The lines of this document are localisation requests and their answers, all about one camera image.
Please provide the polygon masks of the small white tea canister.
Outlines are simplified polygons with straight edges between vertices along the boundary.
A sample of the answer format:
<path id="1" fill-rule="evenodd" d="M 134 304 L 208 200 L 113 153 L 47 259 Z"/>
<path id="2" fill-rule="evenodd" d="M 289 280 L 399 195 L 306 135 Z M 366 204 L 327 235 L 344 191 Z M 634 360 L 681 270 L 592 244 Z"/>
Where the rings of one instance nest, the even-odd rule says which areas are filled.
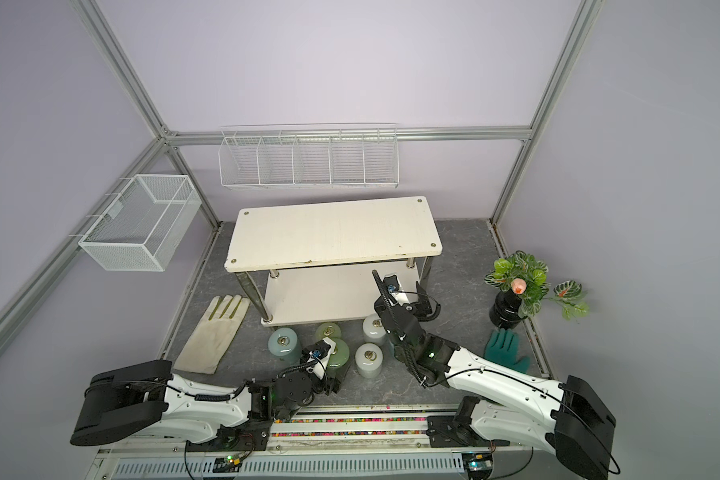
<path id="1" fill-rule="evenodd" d="M 362 332 L 366 343 L 383 346 L 387 341 L 387 332 L 377 314 L 369 315 L 363 320 Z"/>

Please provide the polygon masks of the small green tea canister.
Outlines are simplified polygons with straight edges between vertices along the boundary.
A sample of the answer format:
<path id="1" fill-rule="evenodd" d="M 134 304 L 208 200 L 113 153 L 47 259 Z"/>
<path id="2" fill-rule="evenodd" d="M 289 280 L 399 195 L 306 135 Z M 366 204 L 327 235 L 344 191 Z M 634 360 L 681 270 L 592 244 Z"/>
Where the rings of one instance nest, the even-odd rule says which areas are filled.
<path id="1" fill-rule="evenodd" d="M 330 354 L 326 372 L 335 377 L 341 369 L 347 364 L 350 356 L 350 348 L 343 339 L 335 339 L 335 349 Z"/>

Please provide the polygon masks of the small blue tea canister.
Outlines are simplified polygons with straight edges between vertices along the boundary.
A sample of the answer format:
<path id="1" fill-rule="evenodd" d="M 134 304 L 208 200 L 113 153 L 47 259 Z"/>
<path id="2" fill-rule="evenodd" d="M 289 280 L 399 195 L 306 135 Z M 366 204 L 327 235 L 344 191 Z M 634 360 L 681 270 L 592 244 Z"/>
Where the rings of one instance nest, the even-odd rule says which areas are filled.
<path id="1" fill-rule="evenodd" d="M 297 333 L 288 327 L 275 330 L 268 339 L 269 352 L 287 366 L 300 363 L 302 345 Z"/>

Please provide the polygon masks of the large white tea canister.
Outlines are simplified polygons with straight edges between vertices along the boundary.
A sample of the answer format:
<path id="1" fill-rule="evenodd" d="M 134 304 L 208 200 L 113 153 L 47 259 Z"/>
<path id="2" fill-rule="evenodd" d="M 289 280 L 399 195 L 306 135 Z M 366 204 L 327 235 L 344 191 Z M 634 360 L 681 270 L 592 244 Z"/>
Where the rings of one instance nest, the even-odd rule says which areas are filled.
<path id="1" fill-rule="evenodd" d="M 383 352 L 374 343 L 362 344 L 355 352 L 355 365 L 359 375 L 366 379 L 377 378 L 383 367 Z"/>

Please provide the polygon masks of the large green tea canister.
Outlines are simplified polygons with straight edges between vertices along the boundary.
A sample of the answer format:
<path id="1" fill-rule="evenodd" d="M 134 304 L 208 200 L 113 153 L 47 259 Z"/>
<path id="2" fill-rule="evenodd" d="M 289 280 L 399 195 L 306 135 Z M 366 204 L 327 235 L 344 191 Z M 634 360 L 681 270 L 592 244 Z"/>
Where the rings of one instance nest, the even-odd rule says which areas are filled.
<path id="1" fill-rule="evenodd" d="M 314 334 L 315 341 L 321 341 L 324 338 L 341 339 L 342 331 L 338 324 L 333 322 L 325 322 L 320 324 Z"/>

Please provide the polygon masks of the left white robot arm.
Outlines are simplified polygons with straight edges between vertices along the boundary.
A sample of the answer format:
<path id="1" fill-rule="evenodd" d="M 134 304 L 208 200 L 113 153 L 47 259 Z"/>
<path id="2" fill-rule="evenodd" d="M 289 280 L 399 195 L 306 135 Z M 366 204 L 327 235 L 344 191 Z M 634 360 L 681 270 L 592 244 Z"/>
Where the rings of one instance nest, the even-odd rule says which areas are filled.
<path id="1" fill-rule="evenodd" d="M 71 434 L 73 446 L 128 437 L 168 437 L 200 444 L 238 427 L 264 428 L 291 419 L 319 394 L 339 391 L 345 375 L 316 359 L 269 380 L 230 388 L 191 381 L 153 360 L 94 376 Z"/>

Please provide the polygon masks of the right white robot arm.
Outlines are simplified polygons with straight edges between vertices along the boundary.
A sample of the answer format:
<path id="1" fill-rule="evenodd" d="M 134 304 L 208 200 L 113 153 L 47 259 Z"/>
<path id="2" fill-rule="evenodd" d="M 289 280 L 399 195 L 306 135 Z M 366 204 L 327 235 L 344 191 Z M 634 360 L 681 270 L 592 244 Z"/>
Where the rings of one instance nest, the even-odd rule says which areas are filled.
<path id="1" fill-rule="evenodd" d="M 547 451 L 584 479 L 623 470 L 612 452 L 616 418 L 584 379 L 543 379 L 488 361 L 431 334 L 415 314 L 396 276 L 372 274 L 374 309 L 396 358 L 424 388 L 465 392 L 467 429 L 485 440 L 506 440 Z"/>

